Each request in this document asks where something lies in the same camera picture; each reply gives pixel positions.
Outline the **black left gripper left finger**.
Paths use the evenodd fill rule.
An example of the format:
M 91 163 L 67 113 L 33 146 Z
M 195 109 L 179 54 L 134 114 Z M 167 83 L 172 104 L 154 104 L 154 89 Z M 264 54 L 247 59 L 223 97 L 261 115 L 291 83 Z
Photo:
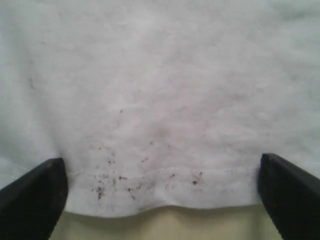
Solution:
M 62 158 L 48 159 L 0 190 L 0 238 L 48 240 L 69 186 Z

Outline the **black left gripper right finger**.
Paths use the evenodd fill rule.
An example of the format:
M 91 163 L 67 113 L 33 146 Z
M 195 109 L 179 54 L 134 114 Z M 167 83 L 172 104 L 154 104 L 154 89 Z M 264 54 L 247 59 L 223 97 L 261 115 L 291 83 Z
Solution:
M 320 238 L 319 178 L 274 153 L 264 153 L 258 194 L 282 239 Z

